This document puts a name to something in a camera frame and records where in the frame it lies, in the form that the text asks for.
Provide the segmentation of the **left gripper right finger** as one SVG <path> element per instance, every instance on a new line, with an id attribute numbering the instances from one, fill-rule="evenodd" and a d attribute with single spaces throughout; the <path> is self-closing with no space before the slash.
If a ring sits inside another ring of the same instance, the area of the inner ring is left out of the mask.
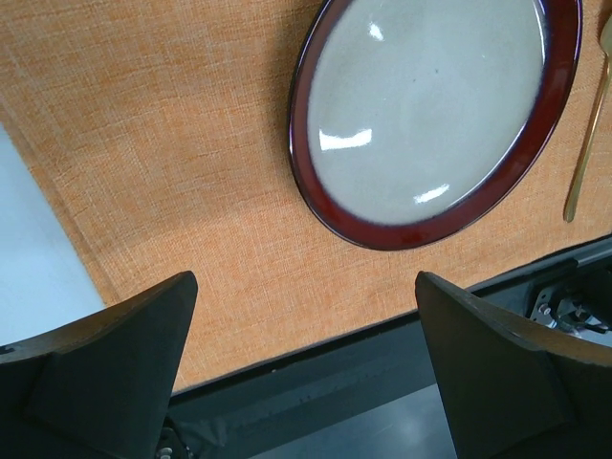
<path id="1" fill-rule="evenodd" d="M 611 350 L 427 272 L 415 295 L 460 458 L 608 458 Z"/>

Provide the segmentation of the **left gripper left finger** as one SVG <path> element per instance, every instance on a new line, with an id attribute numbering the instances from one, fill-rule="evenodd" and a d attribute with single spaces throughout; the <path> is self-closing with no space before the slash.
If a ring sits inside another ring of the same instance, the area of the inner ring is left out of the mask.
<path id="1" fill-rule="evenodd" d="M 1 348 L 4 458 L 152 458 L 198 285 L 182 272 Z"/>

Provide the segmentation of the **orange cloth placemat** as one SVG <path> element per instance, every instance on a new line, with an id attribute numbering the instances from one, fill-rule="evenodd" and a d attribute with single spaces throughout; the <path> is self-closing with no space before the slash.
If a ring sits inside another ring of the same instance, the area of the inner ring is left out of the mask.
<path id="1" fill-rule="evenodd" d="M 583 7 L 573 90 L 536 164 L 480 221 L 413 251 L 339 239 L 296 190 L 287 101 L 317 1 L 5 1 L 1 121 L 105 304 L 195 273 L 183 389 L 410 310 L 420 271 L 468 287 L 609 233 L 609 111 L 562 219 L 611 12 Z"/>

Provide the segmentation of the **red rimmed plate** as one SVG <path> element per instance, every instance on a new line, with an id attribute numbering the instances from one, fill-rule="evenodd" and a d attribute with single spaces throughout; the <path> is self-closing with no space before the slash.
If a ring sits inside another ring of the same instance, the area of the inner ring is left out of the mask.
<path id="1" fill-rule="evenodd" d="M 295 183 L 371 250 L 447 238 L 522 180 L 579 62 L 580 1 L 326 1 L 297 59 Z"/>

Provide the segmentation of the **gold spoon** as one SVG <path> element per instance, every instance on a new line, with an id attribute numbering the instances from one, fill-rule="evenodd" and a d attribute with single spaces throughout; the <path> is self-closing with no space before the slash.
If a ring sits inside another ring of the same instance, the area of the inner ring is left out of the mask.
<path id="1" fill-rule="evenodd" d="M 599 44 L 604 54 L 603 69 L 599 86 L 594 97 L 590 118 L 585 130 L 575 172 L 572 177 L 563 209 L 563 220 L 566 223 L 573 222 L 576 216 L 580 191 L 591 155 L 595 133 L 601 117 L 601 110 L 611 83 L 611 15 L 608 15 L 606 22 L 601 29 Z"/>

